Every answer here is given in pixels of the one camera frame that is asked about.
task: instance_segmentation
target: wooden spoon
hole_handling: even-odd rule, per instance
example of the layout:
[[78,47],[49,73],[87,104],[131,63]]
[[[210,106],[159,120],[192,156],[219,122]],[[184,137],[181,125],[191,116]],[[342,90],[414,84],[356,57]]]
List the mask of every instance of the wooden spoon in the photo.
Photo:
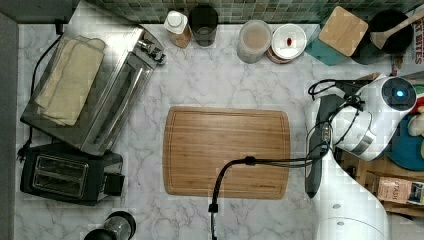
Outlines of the wooden spoon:
[[396,25],[396,27],[389,29],[385,32],[372,32],[371,35],[371,41],[374,43],[378,49],[382,49],[384,47],[384,44],[386,43],[387,39],[395,34],[397,31],[401,30],[402,28],[408,26],[409,24],[417,21],[418,19],[424,17],[424,9],[421,9],[420,11],[416,12],[411,17],[405,19],[403,22]]

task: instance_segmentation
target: toaster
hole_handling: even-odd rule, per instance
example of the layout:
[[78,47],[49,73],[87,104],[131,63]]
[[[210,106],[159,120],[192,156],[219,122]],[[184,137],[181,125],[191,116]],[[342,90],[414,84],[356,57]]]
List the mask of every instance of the toaster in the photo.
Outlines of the toaster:
[[120,196],[125,177],[122,157],[83,153],[55,143],[27,150],[22,170],[22,192],[43,198],[93,206],[107,196]]
[[82,152],[101,156],[113,146],[137,96],[166,56],[159,41],[141,25],[84,0],[79,2],[63,36],[97,38],[106,45],[78,119],[72,126],[61,126],[38,111],[35,99],[52,72],[53,57],[20,120]]

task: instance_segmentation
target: cardboard box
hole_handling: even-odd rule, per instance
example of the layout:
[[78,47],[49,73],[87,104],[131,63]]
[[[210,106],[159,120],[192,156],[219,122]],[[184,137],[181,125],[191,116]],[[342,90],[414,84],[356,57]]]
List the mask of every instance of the cardboard box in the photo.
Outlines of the cardboard box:
[[424,206],[424,183],[367,173],[366,188],[379,200]]

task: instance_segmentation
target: wooden cutting board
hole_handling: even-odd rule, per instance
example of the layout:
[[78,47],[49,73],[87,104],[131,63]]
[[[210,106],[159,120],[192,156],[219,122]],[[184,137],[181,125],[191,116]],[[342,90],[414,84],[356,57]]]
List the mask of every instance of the wooden cutting board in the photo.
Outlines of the wooden cutting board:
[[[221,168],[234,159],[290,158],[290,129],[281,111],[173,107],[163,144],[163,176],[169,194],[212,196]],[[288,168],[235,165],[220,196],[280,199]]]

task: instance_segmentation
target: glass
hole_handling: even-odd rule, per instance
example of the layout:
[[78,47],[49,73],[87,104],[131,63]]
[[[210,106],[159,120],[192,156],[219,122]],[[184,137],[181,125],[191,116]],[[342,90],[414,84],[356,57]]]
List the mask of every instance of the glass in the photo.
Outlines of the glass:
[[194,40],[200,46],[208,47],[215,42],[218,13],[213,7],[199,5],[193,8],[188,16],[188,24]]

